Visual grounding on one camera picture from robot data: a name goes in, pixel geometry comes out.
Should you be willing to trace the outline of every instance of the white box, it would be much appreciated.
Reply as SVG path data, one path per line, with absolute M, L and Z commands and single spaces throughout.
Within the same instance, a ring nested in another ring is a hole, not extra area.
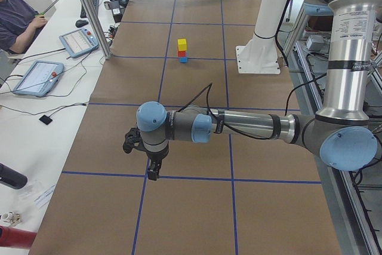
M 324 44 L 325 41 L 321 35 L 309 35 L 306 41 L 306 48 L 309 51 L 320 51 Z

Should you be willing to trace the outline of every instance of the white pillar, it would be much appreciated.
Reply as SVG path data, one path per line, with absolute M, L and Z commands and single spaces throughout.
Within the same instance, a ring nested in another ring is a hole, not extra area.
M 280 74 L 275 38 L 287 0 L 262 0 L 255 34 L 246 46 L 236 47 L 239 73 Z

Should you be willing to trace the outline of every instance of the keyboard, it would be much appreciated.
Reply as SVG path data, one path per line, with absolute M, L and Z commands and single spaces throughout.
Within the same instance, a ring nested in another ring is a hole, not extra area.
M 95 14 L 98 15 L 98 5 L 100 3 L 100 0 L 91 0 L 93 3 L 94 9 L 95 9 Z M 80 18 L 86 18 L 86 12 L 84 6 L 81 7 L 81 13 L 80 13 Z

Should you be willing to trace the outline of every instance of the white desk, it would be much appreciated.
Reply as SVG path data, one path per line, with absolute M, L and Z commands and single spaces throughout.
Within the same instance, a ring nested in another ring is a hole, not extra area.
M 105 10 L 104 1 L 100 0 L 98 18 L 103 30 L 107 31 L 109 26 L 114 24 L 114 21 L 112 13 Z M 61 0 L 56 8 L 56 13 L 29 48 L 26 56 L 63 48 L 58 36 L 76 29 L 75 22 L 79 19 L 81 10 L 80 0 Z M 85 28 L 92 31 L 89 24 Z M 62 62 L 68 69 L 83 58 L 82 56 L 78 59 L 66 59 L 68 56 L 66 51 L 61 51 L 32 57 L 22 61 L 11 74 L 24 75 L 37 59 Z M 0 95 L 0 104 L 36 113 L 62 105 L 87 102 L 101 72 L 103 61 L 101 49 L 92 52 L 83 62 L 87 74 L 71 95 L 67 97 L 39 99 L 8 93 Z M 84 68 L 79 65 L 64 73 L 49 94 L 66 95 L 84 72 Z M 8 83 L 13 88 L 18 81 L 19 78 L 15 78 Z M 4 84 L 0 93 L 5 91 L 8 91 L 8 87 Z M 32 184 L 36 190 L 31 193 L 31 196 L 25 198 L 20 196 L 25 193 L 26 188 L 17 191 L 0 185 L 0 197 L 2 199 L 0 201 L 0 213 L 8 211 L 21 213 L 23 221 L 16 228 L 38 231 L 48 204 L 38 209 L 33 200 L 57 183 L 85 110 L 86 107 L 84 106 L 68 107 L 55 114 L 50 125 L 45 125 L 38 120 L 41 115 L 24 115 L 0 107 L 0 162 L 26 175 L 28 184 Z M 19 255 L 27 254 L 28 250 L 0 247 L 0 253 L 2 255 Z

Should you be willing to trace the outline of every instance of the computer mouse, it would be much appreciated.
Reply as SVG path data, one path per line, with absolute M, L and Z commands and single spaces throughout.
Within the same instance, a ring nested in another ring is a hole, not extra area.
M 76 27 L 77 28 L 85 26 L 86 24 L 89 24 L 88 20 L 79 19 L 79 20 L 76 21 Z

